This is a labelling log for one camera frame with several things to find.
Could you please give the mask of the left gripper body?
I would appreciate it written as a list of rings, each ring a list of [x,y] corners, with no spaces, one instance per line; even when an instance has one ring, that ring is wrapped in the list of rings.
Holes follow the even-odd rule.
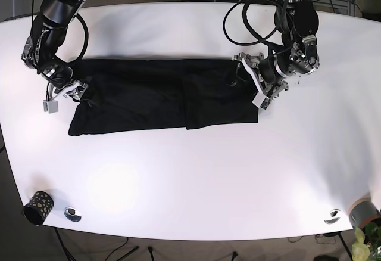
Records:
[[[253,81],[256,91],[252,103],[257,108],[266,110],[281,92],[289,89],[284,77],[276,74],[276,68],[266,66],[268,58],[265,58],[263,53],[249,55],[240,52],[232,57],[232,61],[237,63],[238,70],[244,69]]]

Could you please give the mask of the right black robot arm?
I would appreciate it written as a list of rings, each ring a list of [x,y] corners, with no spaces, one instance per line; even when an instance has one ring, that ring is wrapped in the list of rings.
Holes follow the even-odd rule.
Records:
[[[79,14],[85,2],[86,0],[43,0],[38,14],[31,16],[30,35],[21,59],[48,82],[43,109],[49,114],[58,112],[60,97],[81,101],[89,87],[89,79],[76,79],[73,70],[73,66],[83,58],[89,42],[88,27]],[[58,58],[56,53],[74,19],[83,27],[84,43],[79,56],[66,62]]]

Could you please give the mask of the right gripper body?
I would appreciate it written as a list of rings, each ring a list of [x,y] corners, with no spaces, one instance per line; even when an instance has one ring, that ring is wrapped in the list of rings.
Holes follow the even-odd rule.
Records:
[[[47,97],[43,101],[43,110],[46,113],[52,114],[59,111],[58,101],[62,97],[72,98],[75,101],[81,101],[83,95],[88,89],[89,85],[79,80],[69,82],[62,88],[58,89],[52,83],[48,83]]]

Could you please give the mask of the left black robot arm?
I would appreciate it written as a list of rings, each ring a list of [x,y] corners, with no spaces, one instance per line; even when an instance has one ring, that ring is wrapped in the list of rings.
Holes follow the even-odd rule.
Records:
[[[268,2],[276,7],[275,27],[267,36],[261,36],[249,23],[248,9],[255,2]],[[256,39],[253,44],[267,46],[268,55],[241,52],[233,60],[254,82],[253,105],[266,109],[282,91],[288,90],[288,78],[311,74],[319,68],[316,38],[319,18],[311,0],[244,0],[242,5],[243,23]]]

